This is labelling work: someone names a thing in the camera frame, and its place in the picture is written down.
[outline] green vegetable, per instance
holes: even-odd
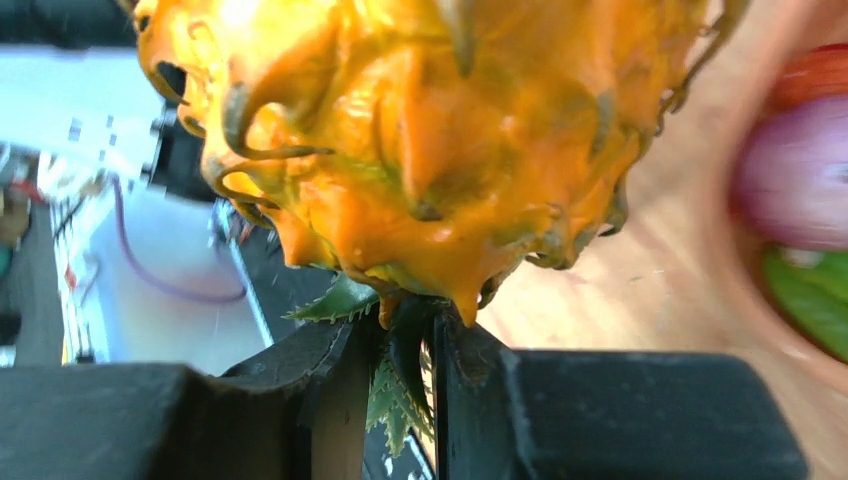
[[[763,273],[775,300],[798,327],[848,362],[848,253],[826,253],[815,267],[802,268],[772,248],[763,259]]]

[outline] fruit spike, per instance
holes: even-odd
[[[201,172],[285,262],[475,323],[527,259],[568,268],[626,219],[627,171],[727,41],[725,0],[142,0],[139,61],[187,75]],[[663,101],[667,91],[673,95]]]

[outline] purple cable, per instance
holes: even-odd
[[[189,300],[197,303],[207,303],[212,305],[222,305],[227,303],[234,303],[247,295],[247,289],[242,285],[242,289],[240,292],[229,295],[208,295],[198,292],[193,292],[191,290],[184,290],[180,287],[169,285],[166,282],[156,278],[153,274],[147,271],[141,262],[135,258],[135,254],[133,254],[132,249],[130,248],[130,242],[127,238],[127,223],[126,218],[124,217],[124,194],[121,191],[121,182],[117,177],[111,178],[112,188],[115,191],[115,220],[118,224],[118,237],[121,242],[121,250],[124,252],[124,256],[129,262],[130,267],[133,269],[136,275],[141,278],[145,283],[150,285],[151,287],[159,290],[160,292],[171,295],[173,297],[182,298],[184,300]]]

